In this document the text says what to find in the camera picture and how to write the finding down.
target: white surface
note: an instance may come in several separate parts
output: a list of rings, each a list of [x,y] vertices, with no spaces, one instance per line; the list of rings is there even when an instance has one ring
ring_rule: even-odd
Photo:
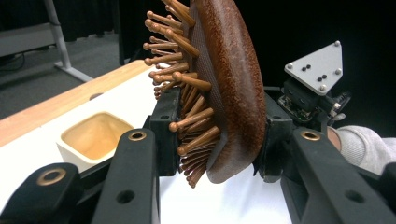
[[[70,123],[105,110],[135,128],[143,127],[156,104],[148,73],[0,147],[0,211],[28,175],[63,161],[55,142]],[[253,176],[252,166],[223,184],[212,184],[203,175],[195,189],[187,184],[184,175],[161,177],[160,191],[161,223],[165,224],[291,223],[279,182],[264,183],[259,175]]]

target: hairbrush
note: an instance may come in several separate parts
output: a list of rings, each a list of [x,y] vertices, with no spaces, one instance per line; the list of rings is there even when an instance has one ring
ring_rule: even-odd
[[[162,0],[167,16],[147,13],[148,66],[154,95],[181,88],[177,133],[180,172],[192,188],[204,173],[222,183],[258,156],[265,136],[262,74],[248,29],[233,0]]]

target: person's arm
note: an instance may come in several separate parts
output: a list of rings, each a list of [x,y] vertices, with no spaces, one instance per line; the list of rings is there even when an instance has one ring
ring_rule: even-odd
[[[396,138],[381,138],[361,126],[328,127],[328,137],[348,162],[381,175],[384,166],[396,161]]]

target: gray floor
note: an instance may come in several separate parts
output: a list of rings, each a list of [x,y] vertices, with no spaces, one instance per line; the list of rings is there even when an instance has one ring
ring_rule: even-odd
[[[67,42],[66,47],[72,66],[90,77],[120,67],[117,34],[91,35]],[[50,46],[19,54],[12,63],[0,66],[0,119],[83,83],[56,68],[54,63],[59,61],[58,50]]]

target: white bowl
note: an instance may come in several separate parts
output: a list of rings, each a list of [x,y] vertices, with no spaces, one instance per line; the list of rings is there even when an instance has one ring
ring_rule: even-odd
[[[56,144],[64,161],[83,172],[113,157],[120,137],[132,128],[108,112],[99,112],[67,128]]]

